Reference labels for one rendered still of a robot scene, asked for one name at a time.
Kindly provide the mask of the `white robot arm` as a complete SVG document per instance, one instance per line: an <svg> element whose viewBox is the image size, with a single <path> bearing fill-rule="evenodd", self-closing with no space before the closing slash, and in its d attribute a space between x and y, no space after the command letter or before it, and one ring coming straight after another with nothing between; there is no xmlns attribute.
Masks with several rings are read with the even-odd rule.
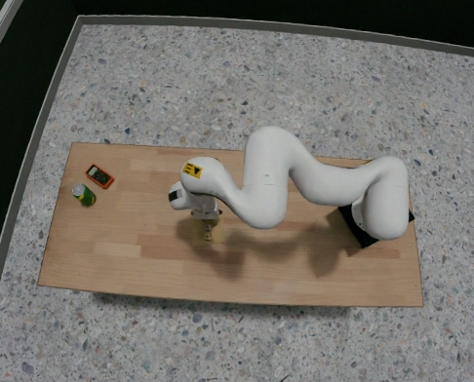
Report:
<svg viewBox="0 0 474 382"><path fill-rule="evenodd" d="M285 217L288 177L310 203L352 204L354 221L373 238L396 240L408 228L409 182L402 160L383 156L354 168L322 164L292 133L274 126L250 134L241 190L220 161L196 157L182 166L180 181L170 188L169 202L175 210L209 214L218 198L247 225L268 230Z"/></svg>

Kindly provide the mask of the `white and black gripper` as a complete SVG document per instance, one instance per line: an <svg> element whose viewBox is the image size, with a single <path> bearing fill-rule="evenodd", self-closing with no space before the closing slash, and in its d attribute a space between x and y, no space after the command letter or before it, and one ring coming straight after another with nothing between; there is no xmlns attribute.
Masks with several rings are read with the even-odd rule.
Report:
<svg viewBox="0 0 474 382"><path fill-rule="evenodd" d="M216 204L216 208L209 214L200 214L195 209L191 211L191 214L195 219L203 219L203 221L205 221L204 219L210 219L211 221L213 221L213 219L218 218L219 215L222 214L222 210L219 210L218 204Z"/></svg>

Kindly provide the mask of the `green drink can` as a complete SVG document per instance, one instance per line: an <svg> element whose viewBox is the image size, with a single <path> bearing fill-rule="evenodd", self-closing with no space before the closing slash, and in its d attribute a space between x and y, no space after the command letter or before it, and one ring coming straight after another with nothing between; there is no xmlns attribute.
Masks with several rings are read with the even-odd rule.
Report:
<svg viewBox="0 0 474 382"><path fill-rule="evenodd" d="M96 195L85 184L76 184L72 189L72 193L85 206L92 205L96 200Z"/></svg>

